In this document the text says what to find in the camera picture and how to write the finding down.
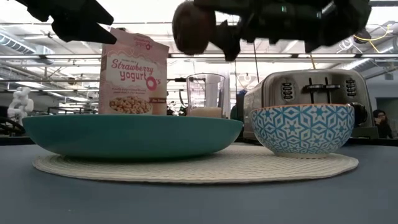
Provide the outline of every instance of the ceiling light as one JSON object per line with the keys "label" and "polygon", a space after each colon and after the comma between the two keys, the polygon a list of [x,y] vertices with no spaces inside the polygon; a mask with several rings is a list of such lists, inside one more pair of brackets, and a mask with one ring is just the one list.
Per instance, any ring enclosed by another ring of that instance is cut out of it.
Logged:
{"label": "ceiling light", "polygon": [[251,77],[249,76],[249,74],[246,74],[246,75],[244,76],[244,81],[245,81],[245,82],[250,82],[250,80],[251,80]]}
{"label": "ceiling light", "polygon": [[24,40],[37,40],[37,39],[44,39],[47,38],[46,35],[35,35],[31,37],[24,37]]}
{"label": "ceiling light", "polygon": [[77,91],[82,91],[82,92],[93,91],[93,92],[96,92],[96,91],[99,91],[99,90],[77,90]]}
{"label": "ceiling light", "polygon": [[174,42],[173,37],[154,37],[152,40],[155,42]]}
{"label": "ceiling light", "polygon": [[[17,90],[3,90],[3,91],[17,91]],[[38,92],[39,90],[30,90],[31,92]]]}
{"label": "ceiling light", "polygon": [[394,47],[389,47],[387,49],[384,49],[384,50],[380,51],[380,53],[386,53],[386,52],[389,52],[392,49],[394,49]]}
{"label": "ceiling light", "polygon": [[100,59],[100,54],[91,54],[91,55],[46,55],[48,59]]}
{"label": "ceiling light", "polygon": [[[365,58],[385,58],[386,56],[383,54],[363,54],[362,55]],[[397,57],[398,58],[398,54],[394,55],[389,55],[389,56],[393,56],[393,57]]]}
{"label": "ceiling light", "polygon": [[238,58],[290,58],[291,54],[242,54],[242,56],[238,55]]}
{"label": "ceiling light", "polygon": [[[300,54],[299,58],[311,58],[310,54]],[[355,54],[313,54],[313,58],[353,58]]]}
{"label": "ceiling light", "polygon": [[28,86],[31,88],[45,88],[45,86],[34,82],[16,82],[16,84]]}
{"label": "ceiling light", "polygon": [[71,97],[68,97],[68,98],[71,99],[71,100],[80,101],[80,102],[89,101],[88,99],[83,98],[83,97],[74,97],[74,96],[71,96]]}
{"label": "ceiling light", "polygon": [[40,59],[38,55],[0,55],[0,59],[3,60],[28,60],[28,59]]}
{"label": "ceiling light", "polygon": [[57,97],[64,97],[64,96],[62,96],[61,94],[58,94],[58,93],[49,92],[49,94],[51,94],[53,96],[57,96]]}
{"label": "ceiling light", "polygon": [[73,90],[43,90],[43,91],[52,91],[52,92],[68,92]]}
{"label": "ceiling light", "polygon": [[201,55],[185,55],[185,54],[171,54],[172,58],[197,58],[197,57],[208,57],[208,58],[224,58],[223,54],[201,54]]}

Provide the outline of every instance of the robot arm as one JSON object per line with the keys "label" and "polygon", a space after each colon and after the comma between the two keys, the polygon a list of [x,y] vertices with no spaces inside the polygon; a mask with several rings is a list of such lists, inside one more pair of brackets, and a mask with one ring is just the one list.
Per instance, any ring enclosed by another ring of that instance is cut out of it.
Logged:
{"label": "robot arm", "polygon": [[8,107],[7,115],[9,118],[16,118],[17,122],[22,125],[22,119],[27,117],[27,112],[33,111],[34,102],[29,99],[30,88],[18,87],[13,94],[13,99]]}
{"label": "robot arm", "polygon": [[[321,45],[332,46],[361,31],[371,13],[369,0],[194,0],[190,4],[240,17],[236,25],[227,21],[217,25],[209,40],[227,61],[240,53],[241,39],[253,43],[268,38],[270,44],[280,39],[303,40],[306,53]],[[185,51],[181,45],[178,49]]]}
{"label": "robot arm", "polygon": [[114,44],[116,38],[100,24],[111,25],[113,17],[96,0],[16,0],[25,5],[36,19],[46,22],[51,16],[58,37],[72,40]]}

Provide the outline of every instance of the round placemat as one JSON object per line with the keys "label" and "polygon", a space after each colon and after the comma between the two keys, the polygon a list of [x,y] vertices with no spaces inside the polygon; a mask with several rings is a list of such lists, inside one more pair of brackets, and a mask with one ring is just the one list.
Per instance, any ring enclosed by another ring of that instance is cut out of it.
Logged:
{"label": "round placemat", "polygon": [[277,157],[261,146],[229,146],[209,156],[168,162],[104,162],[65,156],[38,157],[33,166],[66,177],[125,182],[222,184],[320,179],[358,166],[339,154],[323,159]]}

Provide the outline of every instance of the strawberry yogurt cereal box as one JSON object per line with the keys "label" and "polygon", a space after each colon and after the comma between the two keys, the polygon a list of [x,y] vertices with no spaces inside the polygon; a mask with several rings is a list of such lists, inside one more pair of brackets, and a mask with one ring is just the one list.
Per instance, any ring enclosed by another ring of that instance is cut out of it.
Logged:
{"label": "strawberry yogurt cereal box", "polygon": [[103,45],[99,113],[166,115],[169,47],[141,34],[111,33],[118,41]]}

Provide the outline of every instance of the brown ball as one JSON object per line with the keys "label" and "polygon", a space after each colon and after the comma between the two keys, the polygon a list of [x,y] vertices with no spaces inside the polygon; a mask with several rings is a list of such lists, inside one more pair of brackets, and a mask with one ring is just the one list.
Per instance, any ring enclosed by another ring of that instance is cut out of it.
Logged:
{"label": "brown ball", "polygon": [[202,54],[216,28],[216,14],[196,7],[192,1],[181,3],[174,12],[172,29],[179,51]]}

